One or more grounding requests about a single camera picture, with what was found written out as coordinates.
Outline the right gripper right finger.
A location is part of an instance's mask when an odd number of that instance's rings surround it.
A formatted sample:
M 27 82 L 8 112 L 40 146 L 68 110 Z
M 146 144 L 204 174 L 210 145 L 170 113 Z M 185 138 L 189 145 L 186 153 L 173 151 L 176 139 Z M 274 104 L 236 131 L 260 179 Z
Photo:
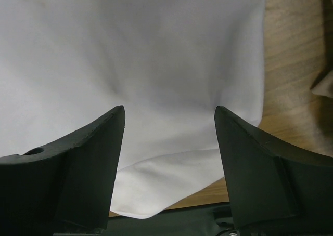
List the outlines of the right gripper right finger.
M 287 143 L 225 107 L 214 115 L 236 228 L 331 228 L 332 158 Z

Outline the white t shirt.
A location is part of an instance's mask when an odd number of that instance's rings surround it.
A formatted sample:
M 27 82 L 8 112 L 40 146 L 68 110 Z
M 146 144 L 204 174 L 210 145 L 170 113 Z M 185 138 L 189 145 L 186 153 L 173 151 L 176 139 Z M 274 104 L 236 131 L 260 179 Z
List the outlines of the white t shirt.
M 216 182 L 216 107 L 262 118 L 265 1 L 1 0 L 1 156 L 122 105 L 112 212 L 149 218 Z

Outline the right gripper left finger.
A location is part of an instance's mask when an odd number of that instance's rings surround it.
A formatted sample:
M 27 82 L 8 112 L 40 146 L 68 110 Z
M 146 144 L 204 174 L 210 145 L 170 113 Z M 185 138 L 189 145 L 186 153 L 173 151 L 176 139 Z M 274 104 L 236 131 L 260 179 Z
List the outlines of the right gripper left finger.
M 124 127 L 117 106 L 53 142 L 2 157 L 1 235 L 102 234 Z

